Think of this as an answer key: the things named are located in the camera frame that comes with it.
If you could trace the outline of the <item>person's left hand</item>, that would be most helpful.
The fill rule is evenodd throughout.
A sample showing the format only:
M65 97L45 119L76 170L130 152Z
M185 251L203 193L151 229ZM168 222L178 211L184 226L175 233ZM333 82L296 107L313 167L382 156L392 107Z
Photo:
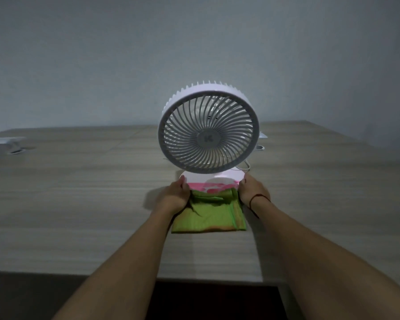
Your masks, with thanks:
M190 195L182 194L179 178L160 192L153 208L153 214L173 217L185 209Z

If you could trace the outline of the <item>person's right hand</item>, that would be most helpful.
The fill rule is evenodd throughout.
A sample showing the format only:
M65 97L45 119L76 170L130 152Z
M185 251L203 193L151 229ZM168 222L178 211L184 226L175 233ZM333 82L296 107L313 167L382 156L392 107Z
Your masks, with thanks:
M250 210L254 211L257 202L271 202L271 195L263 185L255 177L250 174L250 190L246 194L239 194L241 202L246 205Z

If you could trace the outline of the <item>green and pink cloth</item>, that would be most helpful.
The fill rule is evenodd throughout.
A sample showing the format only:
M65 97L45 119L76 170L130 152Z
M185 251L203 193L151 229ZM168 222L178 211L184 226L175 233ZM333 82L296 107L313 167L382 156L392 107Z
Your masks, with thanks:
M177 214L172 234L246 231L236 187L202 192L191 190L187 206Z

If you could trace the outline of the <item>person's right forearm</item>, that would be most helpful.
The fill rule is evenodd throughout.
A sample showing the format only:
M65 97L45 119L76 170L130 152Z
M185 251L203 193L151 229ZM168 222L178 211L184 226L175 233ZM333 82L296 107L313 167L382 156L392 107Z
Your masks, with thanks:
M400 286L271 202L253 211L271 235L307 320L400 320Z

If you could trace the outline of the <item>person's left forearm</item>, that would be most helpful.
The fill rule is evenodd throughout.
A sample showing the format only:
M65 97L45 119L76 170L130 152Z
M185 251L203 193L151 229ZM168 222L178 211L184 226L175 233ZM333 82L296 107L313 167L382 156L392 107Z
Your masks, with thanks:
M155 209L52 320L144 320L175 212Z

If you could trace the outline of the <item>white desk fan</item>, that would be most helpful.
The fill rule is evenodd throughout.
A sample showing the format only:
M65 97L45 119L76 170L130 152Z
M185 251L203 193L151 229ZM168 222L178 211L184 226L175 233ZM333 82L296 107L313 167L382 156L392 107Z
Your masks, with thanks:
M257 114L243 92L220 81L203 81L183 87L166 102L158 143L191 189L208 192L238 188L250 169L246 160L259 132Z

